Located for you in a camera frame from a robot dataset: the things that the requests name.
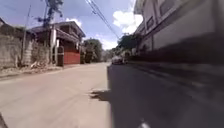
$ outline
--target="building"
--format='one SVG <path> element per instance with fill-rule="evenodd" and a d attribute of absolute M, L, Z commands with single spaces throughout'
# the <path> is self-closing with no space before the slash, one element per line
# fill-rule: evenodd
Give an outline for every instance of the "building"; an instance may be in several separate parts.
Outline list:
<path fill-rule="evenodd" d="M 163 54 L 172 49 L 180 57 L 221 57 L 218 53 L 223 47 L 223 0 L 137 0 L 134 13 L 144 19 L 135 32 L 144 35 L 138 50 L 166 48 Z"/>
<path fill-rule="evenodd" d="M 63 47 L 64 64 L 80 63 L 79 46 L 85 34 L 75 22 L 55 23 L 51 25 L 51 28 L 35 27 L 31 31 L 36 33 L 38 42 L 45 43 L 51 47 L 52 53 L 55 47 Z"/>

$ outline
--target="vegetation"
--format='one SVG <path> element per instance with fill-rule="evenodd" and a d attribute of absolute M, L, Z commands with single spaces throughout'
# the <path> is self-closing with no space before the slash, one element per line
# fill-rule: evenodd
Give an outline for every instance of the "vegetation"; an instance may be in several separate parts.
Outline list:
<path fill-rule="evenodd" d="M 102 44 L 98 39 L 87 39 L 84 41 L 85 47 L 85 60 L 87 63 L 90 61 L 101 62 L 102 59 Z"/>
<path fill-rule="evenodd" d="M 47 17 L 44 18 L 38 17 L 37 20 L 38 22 L 43 22 L 44 27 L 48 27 L 54 18 L 55 12 L 59 13 L 60 16 L 62 17 L 62 12 L 60 11 L 59 7 L 63 5 L 63 0 L 45 0 L 45 1 L 48 7 Z"/>
<path fill-rule="evenodd" d="M 141 35 L 124 35 L 118 41 L 118 48 L 122 48 L 123 50 L 131 50 L 132 48 L 137 46 L 138 42 L 140 42 L 141 39 Z"/>

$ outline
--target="red wall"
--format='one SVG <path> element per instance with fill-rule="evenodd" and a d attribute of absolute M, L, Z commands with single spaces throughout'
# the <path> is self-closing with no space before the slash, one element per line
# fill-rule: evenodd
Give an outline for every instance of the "red wall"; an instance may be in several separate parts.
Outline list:
<path fill-rule="evenodd" d="M 64 64 L 80 64 L 80 53 L 76 50 L 64 49 Z"/>

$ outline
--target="road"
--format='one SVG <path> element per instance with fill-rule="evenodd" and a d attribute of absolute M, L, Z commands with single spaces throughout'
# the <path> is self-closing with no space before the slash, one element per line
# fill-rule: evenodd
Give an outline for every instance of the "road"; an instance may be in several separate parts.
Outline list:
<path fill-rule="evenodd" d="M 182 85 L 107 63 L 0 82 L 9 128 L 223 128 L 224 112 Z"/>

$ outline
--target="building facade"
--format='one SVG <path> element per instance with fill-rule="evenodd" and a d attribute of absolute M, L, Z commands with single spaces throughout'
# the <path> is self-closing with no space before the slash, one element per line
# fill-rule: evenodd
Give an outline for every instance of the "building facade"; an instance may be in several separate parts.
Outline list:
<path fill-rule="evenodd" d="M 213 48 L 217 51 L 222 43 L 223 0 L 137 0 L 134 13 L 144 19 L 135 32 L 144 35 L 139 50 L 158 50 L 189 40 L 201 43 L 200 47 L 213 46 L 218 41 Z"/>
<path fill-rule="evenodd" d="M 57 61 L 57 48 L 63 47 L 64 64 L 80 63 L 80 44 L 85 34 L 75 22 L 55 23 L 51 28 L 36 27 L 31 31 L 36 33 L 38 42 L 51 47 L 53 61 Z"/>

